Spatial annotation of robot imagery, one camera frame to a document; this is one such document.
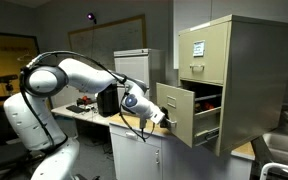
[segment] office chair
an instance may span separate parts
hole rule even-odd
[[[18,136],[8,122],[3,105],[0,105],[0,171],[9,170],[7,175],[11,175],[17,170],[24,170],[27,175],[29,172],[24,166],[32,155],[21,142],[7,143],[16,138]]]

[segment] filing cabinet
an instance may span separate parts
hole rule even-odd
[[[168,129],[221,155],[277,127],[288,23],[229,15],[179,32],[179,87],[157,84]]]

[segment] metal cabinet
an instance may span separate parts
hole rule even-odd
[[[288,77],[287,23],[230,15],[181,31],[179,43],[180,87],[157,85],[173,134],[221,155],[277,127]]]
[[[112,124],[110,124],[110,132],[116,179],[163,179],[160,137],[152,135],[144,143],[131,130]]]

